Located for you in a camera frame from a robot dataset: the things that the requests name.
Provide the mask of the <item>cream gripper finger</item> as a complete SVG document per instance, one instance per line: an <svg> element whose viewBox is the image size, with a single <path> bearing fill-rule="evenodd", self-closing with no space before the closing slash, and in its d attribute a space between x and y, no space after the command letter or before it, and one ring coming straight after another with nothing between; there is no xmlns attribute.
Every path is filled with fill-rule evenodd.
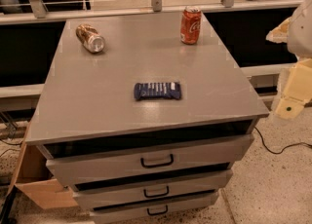
<svg viewBox="0 0 312 224"><path fill-rule="evenodd" d="M312 100L312 59L297 62L289 69L289 76L275 109L275 114L289 120L297 117Z"/></svg>
<svg viewBox="0 0 312 224"><path fill-rule="evenodd" d="M273 43L287 43L290 19L285 19L266 35L266 40Z"/></svg>

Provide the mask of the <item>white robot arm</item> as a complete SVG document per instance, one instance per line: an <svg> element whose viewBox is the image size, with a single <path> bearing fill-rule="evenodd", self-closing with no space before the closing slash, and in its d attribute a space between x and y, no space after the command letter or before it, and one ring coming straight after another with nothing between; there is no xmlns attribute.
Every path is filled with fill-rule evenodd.
<svg viewBox="0 0 312 224"><path fill-rule="evenodd" d="M294 119L312 99L312 0L304 0L266 35L266 40L286 43L288 51L297 57L275 108L280 118Z"/></svg>

